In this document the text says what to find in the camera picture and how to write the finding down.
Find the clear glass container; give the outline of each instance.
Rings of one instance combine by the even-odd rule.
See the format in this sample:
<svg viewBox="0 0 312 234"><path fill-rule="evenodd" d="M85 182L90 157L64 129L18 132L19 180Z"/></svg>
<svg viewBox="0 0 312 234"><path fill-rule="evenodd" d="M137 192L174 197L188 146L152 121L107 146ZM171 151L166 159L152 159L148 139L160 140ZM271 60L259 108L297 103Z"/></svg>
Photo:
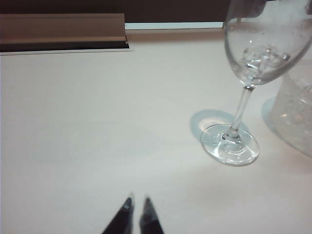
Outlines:
<svg viewBox="0 0 312 234"><path fill-rule="evenodd" d="M283 75L270 120L283 140L312 156L312 60Z"/></svg>

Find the water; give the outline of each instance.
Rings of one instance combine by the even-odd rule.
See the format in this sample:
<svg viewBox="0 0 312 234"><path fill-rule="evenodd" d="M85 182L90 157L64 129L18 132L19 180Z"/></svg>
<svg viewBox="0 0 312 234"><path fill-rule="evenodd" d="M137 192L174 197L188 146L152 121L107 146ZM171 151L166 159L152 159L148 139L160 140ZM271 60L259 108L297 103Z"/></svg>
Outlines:
<svg viewBox="0 0 312 234"><path fill-rule="evenodd" d="M280 70L290 57L274 45L248 47L238 62L238 77L245 84L265 84L277 78L275 72Z"/></svg>

